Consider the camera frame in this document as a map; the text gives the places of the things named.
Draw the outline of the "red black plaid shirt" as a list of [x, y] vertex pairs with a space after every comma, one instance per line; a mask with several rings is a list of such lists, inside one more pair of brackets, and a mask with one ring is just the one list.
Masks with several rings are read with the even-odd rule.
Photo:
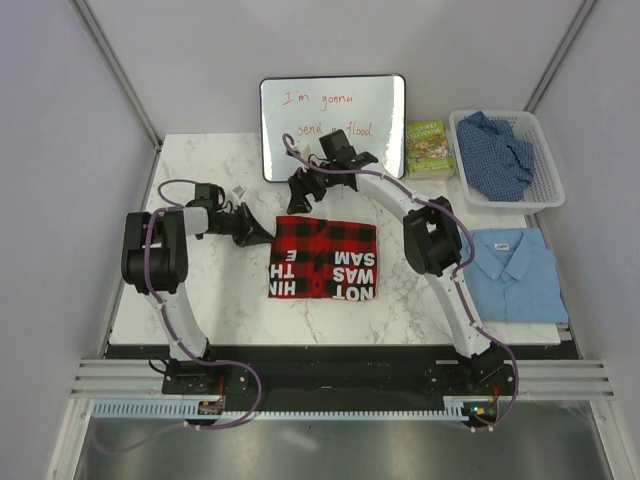
[[268, 273], [271, 298], [372, 300], [378, 280], [377, 228], [279, 216]]

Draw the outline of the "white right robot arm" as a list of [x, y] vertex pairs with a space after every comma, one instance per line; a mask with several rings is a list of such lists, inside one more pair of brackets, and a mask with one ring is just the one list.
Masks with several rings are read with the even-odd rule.
[[325, 157], [317, 163], [290, 134], [283, 134], [282, 141], [286, 154], [302, 164], [288, 179], [288, 214], [310, 212], [310, 198], [319, 202], [328, 188], [343, 185], [368, 196], [400, 221], [404, 256], [430, 284], [451, 330], [460, 363], [459, 384], [469, 393], [483, 392], [503, 366], [499, 350], [504, 343], [485, 330], [472, 301], [463, 269], [474, 259], [475, 247], [449, 200], [421, 198], [373, 154], [358, 153], [342, 130], [320, 138]]

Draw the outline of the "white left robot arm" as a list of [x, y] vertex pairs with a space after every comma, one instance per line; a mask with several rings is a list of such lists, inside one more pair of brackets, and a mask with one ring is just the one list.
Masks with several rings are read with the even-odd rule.
[[188, 239], [228, 236], [243, 248], [269, 244], [274, 235], [241, 200], [240, 187], [227, 194], [216, 184], [189, 183], [194, 186], [194, 197], [186, 204], [170, 202], [166, 208], [126, 216], [121, 275], [154, 308], [171, 358], [191, 361], [185, 370], [185, 382], [198, 393], [208, 393], [218, 385], [217, 366], [228, 363], [208, 356], [210, 342], [197, 323], [188, 297]]

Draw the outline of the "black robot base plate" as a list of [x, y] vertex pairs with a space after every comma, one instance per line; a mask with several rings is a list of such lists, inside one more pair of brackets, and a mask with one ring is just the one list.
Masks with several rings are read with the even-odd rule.
[[165, 395], [221, 396], [237, 409], [276, 407], [441, 407], [447, 397], [498, 395], [513, 390], [513, 376], [530, 366], [573, 360], [571, 344], [549, 348], [517, 346], [511, 366], [501, 348], [502, 368], [487, 381], [471, 384], [450, 346], [219, 346], [203, 367], [171, 359], [159, 345], [115, 345], [109, 360], [138, 360]]

